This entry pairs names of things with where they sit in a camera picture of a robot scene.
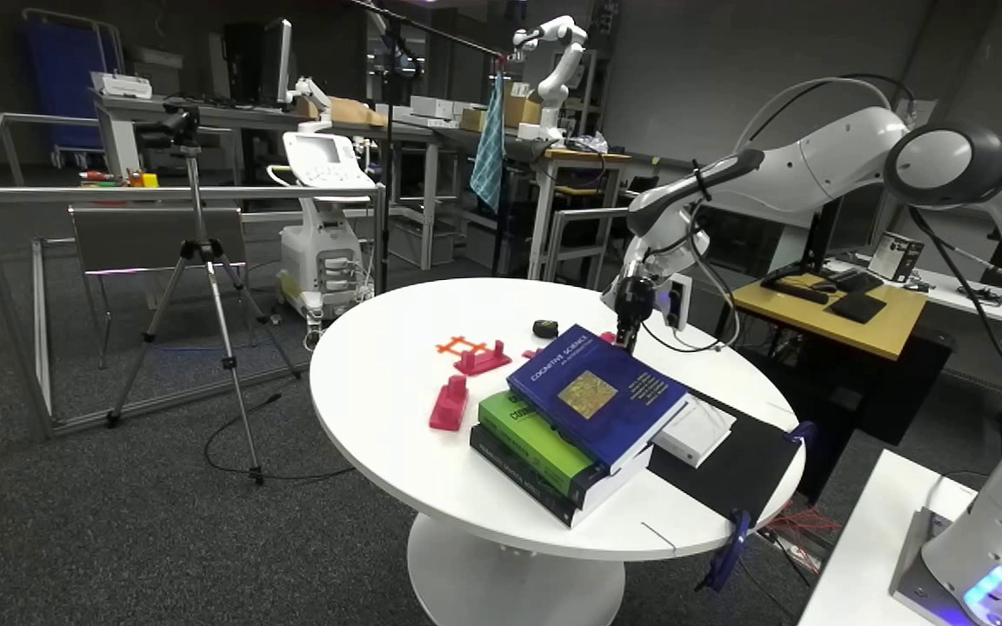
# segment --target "electronic device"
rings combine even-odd
[[[883,232],[873,260],[870,260],[870,271],[883,280],[897,280],[897,279],[908,279],[914,260],[921,253],[921,242],[913,239],[913,237],[900,237],[900,232]]]
[[[287,133],[287,152],[295,179],[305,188],[375,188],[360,166],[356,144],[328,133]]]
[[[666,309],[666,321],[669,326],[674,330],[685,330],[689,326],[689,294],[694,294],[694,279],[689,274],[673,274],[669,279],[669,309]]]
[[[836,289],[842,289],[842,293],[873,293],[878,283],[883,283],[878,274],[870,274],[870,271],[842,271],[842,274],[832,274],[829,279]]]
[[[792,280],[764,280],[764,289],[771,293],[785,293],[785,294],[796,294],[796,299],[812,299],[812,301],[829,301],[829,293],[836,289],[832,280],[815,280],[815,283],[792,283]]]
[[[883,309],[883,299],[873,299],[865,293],[846,293],[842,299],[836,299],[832,304],[826,304],[836,317],[865,324]]]
[[[283,229],[280,283],[305,321],[305,343],[313,343],[333,317],[372,294],[363,239],[346,215],[346,203],[369,200],[369,194],[331,192],[372,192],[375,185],[360,166],[356,144],[346,136],[287,133],[283,143],[295,179],[313,188],[313,198],[299,200],[303,227]]]

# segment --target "monitor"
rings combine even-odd
[[[295,84],[295,55],[291,55],[291,19],[268,19],[262,32],[262,75],[258,101],[262,103],[290,103],[290,90]]]

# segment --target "metal frame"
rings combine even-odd
[[[23,172],[22,172],[22,158],[9,139],[9,126],[82,126],[82,128],[96,128],[96,119],[72,119],[72,113],[36,113],[36,110],[0,110],[0,149],[2,158],[9,166],[15,185],[0,185],[0,203],[93,203],[93,200],[151,200],[151,203],[162,203],[162,200],[187,200],[190,188],[29,188]],[[385,208],[385,194],[383,185],[375,188],[271,188],[271,185],[213,185],[202,188],[204,200],[251,200],[251,198],[280,198],[280,200],[299,200],[310,194],[369,194],[372,200],[372,232],[385,232],[390,227],[390,208]],[[44,268],[41,265],[41,250],[44,242],[30,242],[30,279],[36,279],[36,301],[44,301]],[[385,237],[372,237],[372,279],[375,289],[385,289]],[[55,416],[55,403],[51,403],[51,369],[48,369],[48,317],[44,309],[36,312],[36,365],[29,365],[29,352],[23,352],[23,334],[22,334],[22,321],[17,304],[9,299],[9,283],[8,283],[8,271],[0,260],[0,326],[8,326],[8,339],[15,352],[15,373],[23,377],[23,398],[29,398],[29,421],[36,430],[48,430],[48,428],[77,428],[77,425],[91,425],[102,421],[104,411],[93,413],[77,413],[77,416]],[[157,398],[139,398],[128,403],[126,413],[157,413],[162,406],[179,406],[187,398],[204,398],[213,392],[227,392],[230,387],[217,387],[217,389],[190,389],[190,392],[171,392],[171,397],[157,397]]]
[[[542,258],[542,280],[558,279],[561,260],[595,258],[589,283],[601,280],[604,248],[612,239],[612,219],[629,215],[625,203],[597,203],[597,208],[561,208],[549,219],[549,242]],[[571,223],[597,223],[597,242],[564,250],[564,229]]]

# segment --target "light stand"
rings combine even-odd
[[[224,309],[224,293],[220,293],[220,268],[230,274],[233,289],[244,294],[248,309],[253,312],[258,324],[268,324],[268,317],[262,312],[262,304],[253,301],[248,280],[235,279],[227,250],[220,239],[210,237],[210,223],[204,223],[204,203],[202,203],[202,185],[198,185],[198,106],[182,101],[182,103],[168,103],[168,110],[174,110],[162,128],[171,133],[174,152],[186,155],[187,166],[187,188],[190,188],[190,210],[196,210],[196,239],[186,239],[179,250],[179,265],[174,274],[162,283],[162,294],[154,309],[154,321],[142,334],[142,346],[131,362],[131,373],[114,398],[114,406],[107,411],[107,428],[114,428],[123,421],[123,406],[128,398],[131,382],[142,373],[147,362],[147,346],[157,339],[157,326],[168,312],[168,301],[186,274],[187,265],[202,265],[210,271],[210,289],[213,289],[213,304],[217,304],[217,324],[220,324],[220,339],[224,339],[224,369],[230,373],[230,387],[233,387],[233,398],[235,398],[235,413],[248,434],[248,450],[251,450],[251,478],[262,487],[266,484],[266,470],[258,457],[258,443],[253,443],[253,430],[251,430],[251,411],[248,411],[248,397],[235,376],[235,353],[233,353],[233,339],[230,339],[230,324],[227,324],[227,309]],[[283,362],[290,365],[290,373],[299,377],[299,369],[290,362],[287,346],[268,334],[268,339],[275,343],[275,352],[283,353]]]
[[[411,90],[411,84],[420,75],[420,60],[406,50],[404,38],[400,38],[400,19],[385,25],[383,32],[383,98],[385,98],[385,136],[383,136],[383,152],[385,152],[385,223],[379,227],[383,248],[379,248],[379,260],[375,260],[375,289],[385,293],[390,283],[390,210],[394,210],[394,101],[404,98],[404,90]]]

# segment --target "green book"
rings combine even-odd
[[[515,392],[495,392],[481,398],[476,421],[578,508],[583,503],[583,491],[604,475],[601,462],[566,442]]]

